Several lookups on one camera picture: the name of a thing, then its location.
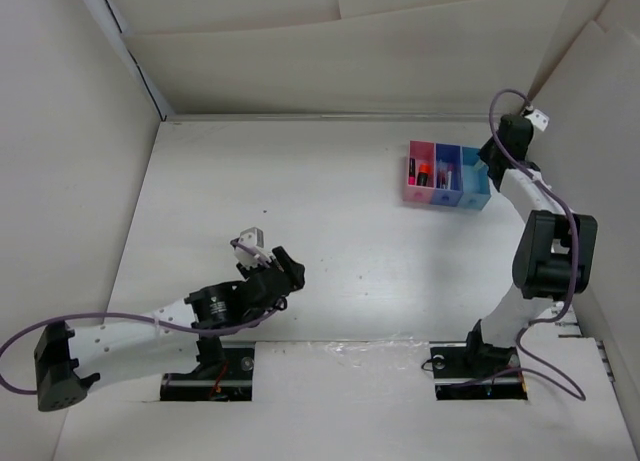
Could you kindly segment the white marker pink cap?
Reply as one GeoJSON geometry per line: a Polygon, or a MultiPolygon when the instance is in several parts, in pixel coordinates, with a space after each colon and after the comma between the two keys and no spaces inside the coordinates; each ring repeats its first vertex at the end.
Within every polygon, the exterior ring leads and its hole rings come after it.
{"type": "Polygon", "coordinates": [[[446,189],[447,190],[453,189],[453,179],[454,179],[454,169],[452,165],[449,165],[446,171],[446,189]]]}

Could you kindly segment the orange highlighter black body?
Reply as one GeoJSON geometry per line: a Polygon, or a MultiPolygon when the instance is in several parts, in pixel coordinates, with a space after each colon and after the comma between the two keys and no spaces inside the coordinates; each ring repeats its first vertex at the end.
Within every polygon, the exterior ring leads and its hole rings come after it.
{"type": "Polygon", "coordinates": [[[421,187],[427,187],[430,174],[431,174],[431,167],[426,163],[421,163],[419,165],[418,174],[416,177],[416,185],[421,187]]]}

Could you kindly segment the pink highlighter black body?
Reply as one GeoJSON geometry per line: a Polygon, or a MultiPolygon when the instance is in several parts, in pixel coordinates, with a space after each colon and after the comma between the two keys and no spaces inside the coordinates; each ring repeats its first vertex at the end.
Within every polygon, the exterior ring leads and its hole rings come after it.
{"type": "Polygon", "coordinates": [[[416,162],[412,157],[408,159],[408,185],[416,185],[416,162]]]}

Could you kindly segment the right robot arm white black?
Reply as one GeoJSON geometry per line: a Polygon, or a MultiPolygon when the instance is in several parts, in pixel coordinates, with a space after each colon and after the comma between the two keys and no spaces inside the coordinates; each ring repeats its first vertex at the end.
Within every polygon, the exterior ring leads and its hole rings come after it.
{"type": "Polygon", "coordinates": [[[525,222],[512,262],[512,285],[497,307],[468,333],[462,362],[473,374],[505,369],[517,354],[516,338],[550,308],[588,286],[598,223],[553,197],[539,167],[526,160],[536,112],[500,118],[497,139],[480,149],[488,177],[525,222]]]}

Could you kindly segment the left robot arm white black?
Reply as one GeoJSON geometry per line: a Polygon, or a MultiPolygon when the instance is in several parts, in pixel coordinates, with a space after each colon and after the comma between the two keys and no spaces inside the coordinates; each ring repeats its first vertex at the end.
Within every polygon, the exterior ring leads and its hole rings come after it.
{"type": "Polygon", "coordinates": [[[187,361],[201,377],[224,362],[220,339],[258,326],[287,307],[305,285],[305,267],[278,246],[265,256],[242,247],[242,276],[206,286],[150,313],[109,312],[102,324],[71,327],[71,316],[44,325],[34,350],[36,399],[41,412],[83,401],[109,385],[170,372],[187,361]]]}

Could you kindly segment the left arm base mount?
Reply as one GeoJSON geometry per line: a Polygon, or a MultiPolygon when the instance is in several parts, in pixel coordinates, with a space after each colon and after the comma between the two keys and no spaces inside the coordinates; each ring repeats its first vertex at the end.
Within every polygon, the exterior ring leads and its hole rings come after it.
{"type": "Polygon", "coordinates": [[[249,402],[253,394],[254,342],[223,342],[200,337],[197,365],[187,372],[162,376],[162,402],[249,402]]]}

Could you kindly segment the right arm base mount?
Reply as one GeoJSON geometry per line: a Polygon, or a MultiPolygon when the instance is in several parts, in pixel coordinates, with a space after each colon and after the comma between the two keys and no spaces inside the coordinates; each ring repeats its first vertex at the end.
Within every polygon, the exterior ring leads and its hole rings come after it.
{"type": "Polygon", "coordinates": [[[423,371],[431,372],[438,401],[493,401],[528,399],[522,376],[505,370],[519,368],[515,347],[496,348],[478,332],[465,341],[433,341],[423,371]]]}

